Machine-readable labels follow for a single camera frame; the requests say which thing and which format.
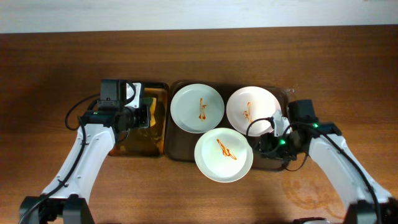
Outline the yellow green sponge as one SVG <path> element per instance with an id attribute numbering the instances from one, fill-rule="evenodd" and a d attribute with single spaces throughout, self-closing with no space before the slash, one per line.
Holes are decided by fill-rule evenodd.
<path id="1" fill-rule="evenodd" d="M 155 107 L 157 103 L 157 99 L 153 97 L 144 98 L 144 103 L 149 107 L 150 112 L 150 127 L 153 127 L 156 124 L 154 113 Z"/>

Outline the white plate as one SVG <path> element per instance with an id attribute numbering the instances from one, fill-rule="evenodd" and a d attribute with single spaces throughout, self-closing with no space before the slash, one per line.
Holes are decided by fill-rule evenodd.
<path id="1" fill-rule="evenodd" d="M 214 129 L 224 116 L 224 101 L 211 86 L 190 84 L 172 98 L 170 112 L 174 123 L 188 133 L 205 133 Z"/>
<path id="2" fill-rule="evenodd" d="M 248 126 L 260 118 L 271 117 L 281 105 L 265 88 L 246 86 L 236 90 L 226 104 L 226 115 L 232 127 L 246 134 Z"/>
<path id="3" fill-rule="evenodd" d="M 231 183 L 250 171 L 254 154 L 241 133 L 229 128 L 216 128 L 199 138 L 194 158 L 204 176 L 215 182 Z"/>

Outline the white plate front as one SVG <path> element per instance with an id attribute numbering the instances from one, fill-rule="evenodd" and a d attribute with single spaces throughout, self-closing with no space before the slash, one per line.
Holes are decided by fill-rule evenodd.
<path id="1" fill-rule="evenodd" d="M 254 154 L 241 133 L 229 128 L 216 128 L 199 138 L 194 158 L 204 176 L 215 182 L 231 183 L 250 171 Z"/>

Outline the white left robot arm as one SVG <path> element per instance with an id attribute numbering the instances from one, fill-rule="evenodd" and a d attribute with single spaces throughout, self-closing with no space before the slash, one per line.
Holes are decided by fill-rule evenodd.
<path id="1" fill-rule="evenodd" d="M 20 205 L 20 223 L 93 223 L 88 203 L 105 157 L 122 133 L 150 127 L 150 104 L 143 102 L 144 84 L 102 80 L 98 94 L 77 118 L 77 136 L 61 169 L 38 197 Z"/>

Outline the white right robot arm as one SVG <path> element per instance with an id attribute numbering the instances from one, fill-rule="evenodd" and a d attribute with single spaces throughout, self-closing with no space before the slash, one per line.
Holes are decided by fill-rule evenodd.
<path id="1" fill-rule="evenodd" d="M 265 118 L 274 131 L 263 134 L 254 151 L 283 164 L 300 153 L 311 158 L 343 202 L 344 223 L 397 223 L 397 199 L 366 172 L 336 124 L 321 122 L 311 100 L 290 102 L 287 112 Z"/>

